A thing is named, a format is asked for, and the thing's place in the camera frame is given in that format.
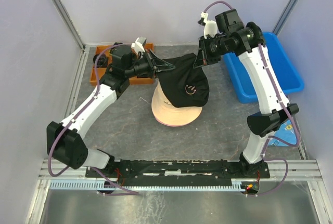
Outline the black cap with logo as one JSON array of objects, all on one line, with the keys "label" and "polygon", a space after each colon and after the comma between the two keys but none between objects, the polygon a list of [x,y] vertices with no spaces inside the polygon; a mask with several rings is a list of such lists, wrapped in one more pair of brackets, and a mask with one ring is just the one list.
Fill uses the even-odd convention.
[{"label": "black cap with logo", "polygon": [[209,99],[209,83],[202,68],[194,68],[194,53],[165,59],[175,69],[158,74],[162,91],[176,108],[203,107]]}]

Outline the beige hat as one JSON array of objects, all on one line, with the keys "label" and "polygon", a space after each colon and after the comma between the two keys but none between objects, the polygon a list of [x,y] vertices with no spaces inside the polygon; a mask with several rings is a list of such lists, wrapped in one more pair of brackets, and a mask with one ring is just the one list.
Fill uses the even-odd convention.
[{"label": "beige hat", "polygon": [[202,107],[175,107],[165,96],[158,82],[152,97],[151,110],[158,122],[184,126],[199,117]]}]

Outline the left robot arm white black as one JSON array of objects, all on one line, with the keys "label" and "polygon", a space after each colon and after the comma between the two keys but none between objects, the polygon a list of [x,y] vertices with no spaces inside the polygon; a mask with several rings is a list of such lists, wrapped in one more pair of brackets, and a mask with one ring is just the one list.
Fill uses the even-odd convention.
[{"label": "left robot arm white black", "polygon": [[101,150],[89,149],[84,137],[92,124],[130,85],[133,77],[146,75],[150,78],[157,73],[175,69],[175,65],[158,58],[144,44],[117,44],[103,50],[97,59],[109,51],[112,62],[90,96],[61,122],[47,126],[48,161],[56,159],[67,167],[78,169],[82,166],[96,167],[103,177],[114,174],[114,157]]}]

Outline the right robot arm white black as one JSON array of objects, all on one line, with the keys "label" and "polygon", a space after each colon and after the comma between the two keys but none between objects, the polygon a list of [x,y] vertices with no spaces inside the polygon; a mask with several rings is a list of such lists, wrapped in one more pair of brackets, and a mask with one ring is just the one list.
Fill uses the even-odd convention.
[{"label": "right robot arm white black", "polygon": [[198,23],[204,27],[193,67],[218,63],[225,54],[234,53],[245,67],[259,102],[259,112],[247,117],[251,131],[242,153],[239,173],[246,178],[258,171],[268,142],[287,120],[293,121],[299,107],[283,93],[268,55],[264,34],[254,22],[244,24],[237,10],[231,9],[208,18],[201,12]]}]

